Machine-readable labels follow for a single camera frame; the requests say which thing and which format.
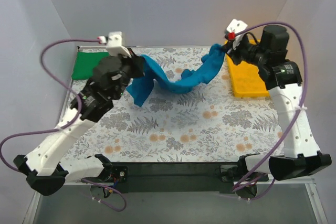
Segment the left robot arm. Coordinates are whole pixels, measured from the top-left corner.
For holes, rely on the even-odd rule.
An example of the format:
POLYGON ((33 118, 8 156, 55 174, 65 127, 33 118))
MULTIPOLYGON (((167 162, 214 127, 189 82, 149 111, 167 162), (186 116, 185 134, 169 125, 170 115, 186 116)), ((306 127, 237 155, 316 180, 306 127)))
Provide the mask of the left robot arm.
POLYGON ((106 182, 112 175, 112 163, 102 154, 73 163, 61 161, 71 146, 113 108, 131 79, 144 76, 144 58, 129 49, 129 57, 108 56, 93 68, 92 76, 79 92, 82 105, 72 100, 61 122, 33 151, 17 155, 14 164, 26 175, 30 187, 49 196, 66 182, 93 178, 106 182))

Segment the yellow plastic tray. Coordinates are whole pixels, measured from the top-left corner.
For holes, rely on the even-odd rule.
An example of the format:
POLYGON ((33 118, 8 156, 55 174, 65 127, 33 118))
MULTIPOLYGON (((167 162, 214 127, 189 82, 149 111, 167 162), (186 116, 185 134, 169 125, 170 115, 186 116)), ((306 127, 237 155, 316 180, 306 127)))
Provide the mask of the yellow plastic tray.
POLYGON ((269 97, 265 83, 260 78, 256 66, 244 61, 236 66, 229 56, 226 56, 226 61, 233 94, 236 98, 269 97))

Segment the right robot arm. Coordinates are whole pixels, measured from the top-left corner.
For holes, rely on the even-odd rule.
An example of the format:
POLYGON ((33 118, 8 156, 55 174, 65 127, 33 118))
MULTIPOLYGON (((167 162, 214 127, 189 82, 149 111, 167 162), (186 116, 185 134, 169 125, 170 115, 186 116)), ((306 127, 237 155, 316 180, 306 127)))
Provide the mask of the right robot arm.
POLYGON ((301 76, 298 65, 286 58, 290 26, 263 23, 260 42, 250 43, 249 28, 241 20, 232 20, 225 31, 227 52, 233 64, 249 63, 258 68, 278 115, 284 145, 283 155, 268 154, 241 156, 234 168, 242 180, 251 180, 257 173, 271 174, 275 180, 313 175, 332 164, 330 154, 321 152, 310 128, 304 106, 307 94, 306 76, 301 76))

